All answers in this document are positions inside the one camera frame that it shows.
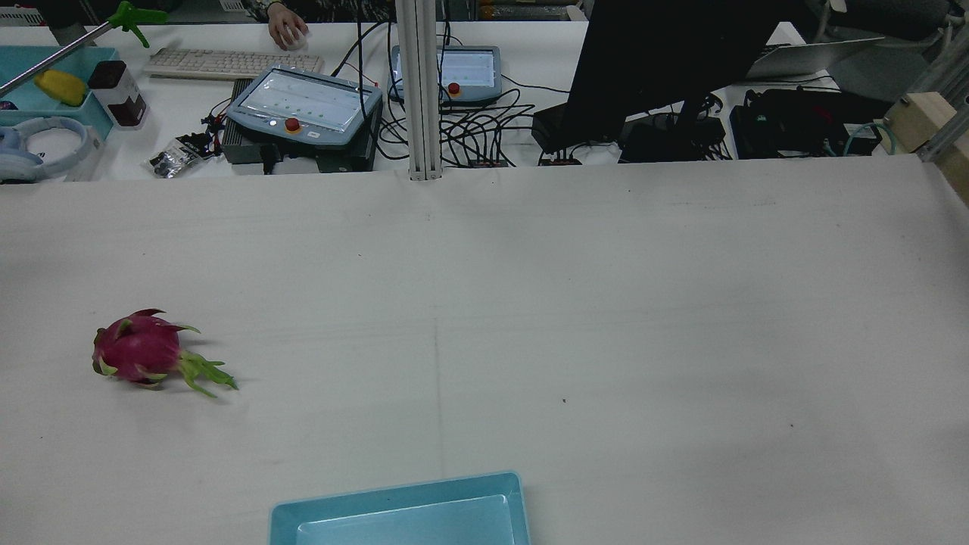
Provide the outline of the person's bare hand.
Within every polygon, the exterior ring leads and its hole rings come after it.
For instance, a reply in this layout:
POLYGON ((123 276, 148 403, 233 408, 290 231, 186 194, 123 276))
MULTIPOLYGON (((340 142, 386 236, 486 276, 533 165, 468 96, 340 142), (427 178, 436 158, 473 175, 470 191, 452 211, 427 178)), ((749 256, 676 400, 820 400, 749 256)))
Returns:
POLYGON ((273 1, 266 8, 269 35, 284 51, 299 49, 306 39, 308 27, 304 20, 282 1, 273 1))

